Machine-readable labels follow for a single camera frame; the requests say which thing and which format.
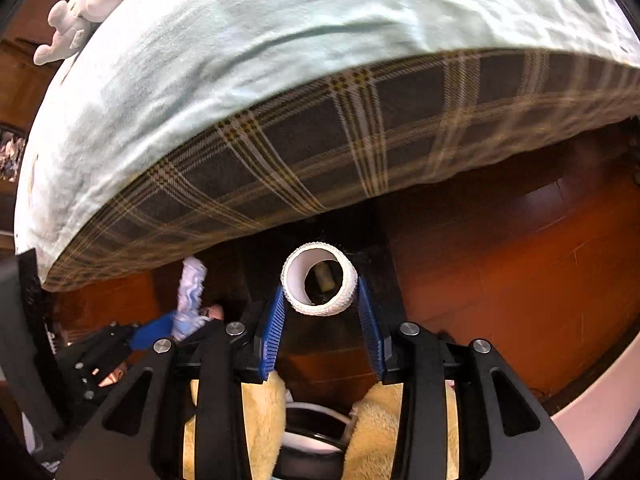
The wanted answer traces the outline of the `grey plush doll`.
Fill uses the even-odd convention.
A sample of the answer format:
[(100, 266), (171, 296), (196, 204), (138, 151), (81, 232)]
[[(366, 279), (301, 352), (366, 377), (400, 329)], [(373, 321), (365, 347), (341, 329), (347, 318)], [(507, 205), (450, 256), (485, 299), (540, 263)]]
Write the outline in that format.
[(41, 66), (70, 58), (89, 40), (92, 32), (122, 0), (61, 0), (52, 6), (48, 24), (55, 29), (50, 44), (40, 44), (34, 63)]

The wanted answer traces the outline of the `yellow fluffy slipper left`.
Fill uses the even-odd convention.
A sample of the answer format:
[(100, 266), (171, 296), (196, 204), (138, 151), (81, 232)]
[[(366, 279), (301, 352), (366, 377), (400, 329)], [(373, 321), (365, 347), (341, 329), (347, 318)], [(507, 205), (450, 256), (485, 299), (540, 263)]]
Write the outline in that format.
[(271, 479), (285, 432), (285, 383), (274, 370), (260, 385), (243, 384), (242, 401), (250, 472)]

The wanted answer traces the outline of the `blue white wrapper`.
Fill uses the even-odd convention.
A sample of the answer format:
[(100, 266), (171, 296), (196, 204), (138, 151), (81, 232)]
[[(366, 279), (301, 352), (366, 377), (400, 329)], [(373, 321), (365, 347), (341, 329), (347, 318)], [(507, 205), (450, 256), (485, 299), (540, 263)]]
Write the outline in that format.
[(198, 258), (183, 260), (178, 286), (177, 309), (172, 315), (171, 337), (183, 341), (202, 328), (208, 320), (201, 314), (201, 296), (207, 269)]

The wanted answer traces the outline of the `light blue cartoon bedsheet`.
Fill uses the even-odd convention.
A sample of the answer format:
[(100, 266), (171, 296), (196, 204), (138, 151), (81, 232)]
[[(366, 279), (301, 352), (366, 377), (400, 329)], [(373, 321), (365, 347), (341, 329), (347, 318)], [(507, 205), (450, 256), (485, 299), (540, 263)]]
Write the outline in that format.
[(55, 74), (30, 129), (17, 252), (43, 274), (108, 200), (199, 131), (316, 79), (466, 50), (639, 70), (616, 0), (124, 0)]

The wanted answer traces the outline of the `white tape roll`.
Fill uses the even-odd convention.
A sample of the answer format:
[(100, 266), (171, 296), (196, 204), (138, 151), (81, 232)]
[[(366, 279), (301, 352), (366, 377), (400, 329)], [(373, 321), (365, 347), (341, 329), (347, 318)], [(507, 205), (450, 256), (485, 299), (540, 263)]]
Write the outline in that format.
[(307, 243), (286, 258), (281, 271), (286, 300), (298, 313), (308, 316), (337, 315), (354, 301), (358, 273), (336, 247)]

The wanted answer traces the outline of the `dark plaid mattress cover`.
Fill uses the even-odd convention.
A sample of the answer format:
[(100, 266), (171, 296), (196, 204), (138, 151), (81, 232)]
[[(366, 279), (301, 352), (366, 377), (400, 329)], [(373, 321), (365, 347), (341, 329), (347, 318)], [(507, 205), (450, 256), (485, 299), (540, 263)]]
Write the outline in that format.
[(108, 200), (43, 286), (67, 292), (636, 116), (637, 67), (542, 49), (342, 70), (199, 131)]

